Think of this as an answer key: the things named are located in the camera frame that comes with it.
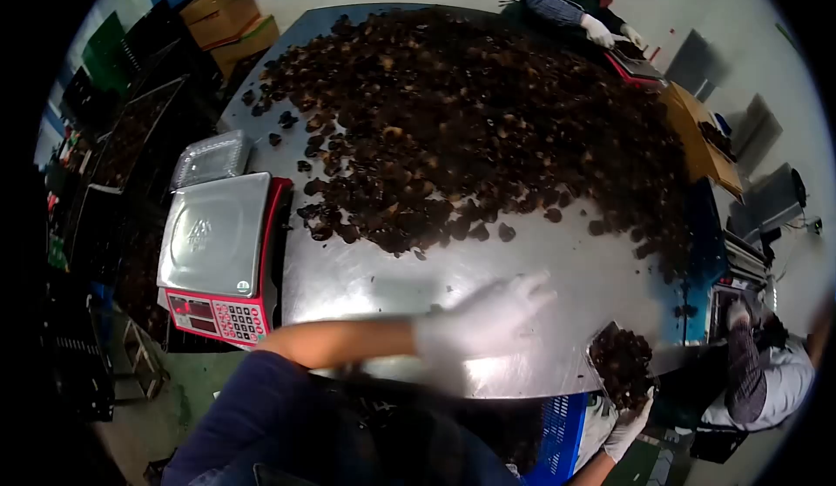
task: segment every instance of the weighing scale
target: weighing scale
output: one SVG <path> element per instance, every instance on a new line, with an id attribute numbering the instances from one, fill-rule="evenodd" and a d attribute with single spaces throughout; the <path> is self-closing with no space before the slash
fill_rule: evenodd
<path id="1" fill-rule="evenodd" d="M 628 58 L 618 49 L 610 49 L 603 53 L 612 63 L 615 71 L 624 81 L 639 87 L 661 88 L 664 76 L 647 60 Z"/>
<path id="2" fill-rule="evenodd" d="M 176 328 L 244 348 L 273 329 L 273 244 L 292 186 L 257 172 L 175 191 L 157 286 Z"/>

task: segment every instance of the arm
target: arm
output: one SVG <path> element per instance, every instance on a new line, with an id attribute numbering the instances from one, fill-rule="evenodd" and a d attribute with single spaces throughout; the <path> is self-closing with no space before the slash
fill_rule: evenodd
<path id="1" fill-rule="evenodd" d="M 525 0 L 528 9 L 557 25 L 578 27 L 583 11 L 566 0 Z"/>
<path id="2" fill-rule="evenodd" d="M 653 392 L 647 391 L 647 402 L 640 411 L 624 410 L 615 422 L 610 436 L 601 449 L 566 484 L 572 486 L 600 486 L 603 480 L 620 461 L 636 437 L 639 436 L 653 408 Z"/>
<path id="3" fill-rule="evenodd" d="M 409 321 L 319 321 L 284 326 L 256 350 L 271 351 L 306 368 L 333 368 L 385 355 L 414 355 Z"/>
<path id="4" fill-rule="evenodd" d="M 267 432 L 290 433 L 305 419 L 321 417 L 319 393 L 307 373 L 266 351 L 248 355 L 163 473 L 163 485 L 188 484 L 223 469 Z"/>
<path id="5" fill-rule="evenodd" d="M 745 304 L 736 301 L 727 313 L 730 329 L 726 408 L 733 421 L 746 424 L 761 415 L 767 399 L 767 381 L 758 361 L 758 349 L 752 338 Z"/>
<path id="6" fill-rule="evenodd" d="M 513 333 L 553 299 L 540 289 L 547 279 L 545 273 L 517 276 L 454 310 L 409 321 L 320 321 L 279 328 L 238 366 L 166 467 L 164 485 L 221 470 L 268 433 L 316 436 L 316 430 L 302 427 L 327 422 L 328 405 L 298 365 L 321 368 L 383 355 L 427 356 L 433 350 L 465 358 L 507 350 L 510 345 L 503 343 L 513 341 Z M 302 459 L 293 453 L 301 448 L 298 441 L 282 446 L 288 459 Z"/>
<path id="7" fill-rule="evenodd" d="M 615 461 L 604 450 L 599 450 L 577 473 L 564 484 L 571 486 L 599 486 L 615 467 Z"/>

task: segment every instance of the striped sleeve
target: striped sleeve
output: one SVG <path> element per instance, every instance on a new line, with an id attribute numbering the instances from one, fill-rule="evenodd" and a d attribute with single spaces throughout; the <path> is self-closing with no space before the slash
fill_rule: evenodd
<path id="1" fill-rule="evenodd" d="M 566 0 L 525 0 L 528 9 L 541 18 L 557 25 L 574 27 L 580 25 L 583 11 Z"/>

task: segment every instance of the metal table surface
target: metal table surface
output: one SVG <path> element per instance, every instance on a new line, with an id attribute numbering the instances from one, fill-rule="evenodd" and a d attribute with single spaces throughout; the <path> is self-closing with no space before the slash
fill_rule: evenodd
<path id="1" fill-rule="evenodd" d="M 296 163 L 304 159 L 308 139 L 306 119 L 287 99 L 253 117 L 241 101 L 242 94 L 249 89 L 258 93 L 264 62 L 276 59 L 291 44 L 304 45 L 318 34 L 329 34 L 340 14 L 359 23 L 371 12 L 425 6 L 369 3 L 308 11 L 266 52 L 222 115 L 230 128 L 242 129 L 256 141 L 248 170 L 268 171 L 294 183 L 293 230 L 287 235 L 283 267 L 282 324 L 416 314 L 433 305 L 448 308 L 496 278 L 547 269 L 559 299 L 532 325 L 531 350 L 468 361 L 462 374 L 464 397 L 543 397 L 596 389 L 583 352 L 595 331 L 612 319 L 643 334 L 656 349 L 656 361 L 659 348 L 674 341 L 677 331 L 681 339 L 681 323 L 672 313 L 681 303 L 679 289 L 664 284 L 655 269 L 655 256 L 634 257 L 629 234 L 591 237 L 587 223 L 597 213 L 591 201 L 581 199 L 563 209 L 563 220 L 557 224 L 546 220 L 542 210 L 524 216 L 500 213 L 496 223 L 487 225 L 491 238 L 486 242 L 452 241 L 446 249 L 436 245 L 426 252 L 426 261 L 412 253 L 396 259 L 366 240 L 349 245 L 336 234 L 327 242 L 317 242 L 303 228 L 295 209 L 321 197 L 309 198 L 301 188 L 309 179 L 327 179 L 321 162 L 312 162 L 309 177 L 297 172 Z M 289 131 L 280 130 L 277 123 L 283 111 L 300 116 Z M 270 146 L 269 132 L 283 135 L 279 146 Z M 582 217 L 581 209 L 589 215 Z M 496 229 L 502 222 L 517 230 L 515 240 L 499 240 Z M 364 369 L 373 376 L 401 381 L 426 377 L 421 362 L 411 357 L 367 361 Z M 654 370 L 661 368 L 654 365 Z"/>

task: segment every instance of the gloved hand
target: gloved hand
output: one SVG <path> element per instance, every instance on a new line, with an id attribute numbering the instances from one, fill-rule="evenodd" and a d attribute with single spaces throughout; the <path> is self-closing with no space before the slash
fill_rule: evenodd
<path id="1" fill-rule="evenodd" d="M 749 311 L 746 308 L 746 303 L 743 300 L 736 300 L 735 302 L 729 304 L 729 309 L 726 310 L 726 324 L 728 324 L 729 330 L 735 325 L 740 323 L 749 324 L 751 322 L 751 318 L 749 317 Z"/>
<path id="2" fill-rule="evenodd" d="M 455 308 L 415 317 L 415 351 L 425 359 L 466 361 L 518 351 L 521 326 L 557 294 L 542 287 L 548 272 L 517 275 L 477 291 Z"/>
<path id="3" fill-rule="evenodd" d="M 615 45 L 613 35 L 610 30 L 607 29 L 606 25 L 602 24 L 601 21 L 596 20 L 589 14 L 581 16 L 580 26 L 586 30 L 587 39 L 607 49 L 612 49 Z"/>
<path id="4" fill-rule="evenodd" d="M 621 26 L 621 33 L 627 36 L 636 47 L 639 47 L 640 49 L 644 47 L 644 40 L 641 38 L 641 34 L 637 33 L 635 29 L 630 27 L 628 24 L 623 24 Z"/>
<path id="5" fill-rule="evenodd" d="M 644 429 L 647 418 L 651 415 L 653 392 L 653 387 L 647 391 L 648 400 L 641 408 L 641 412 L 625 410 L 619 416 L 619 420 L 615 422 L 615 427 L 610 432 L 610 436 L 603 442 L 603 450 L 612 460 L 620 461 L 635 438 Z"/>

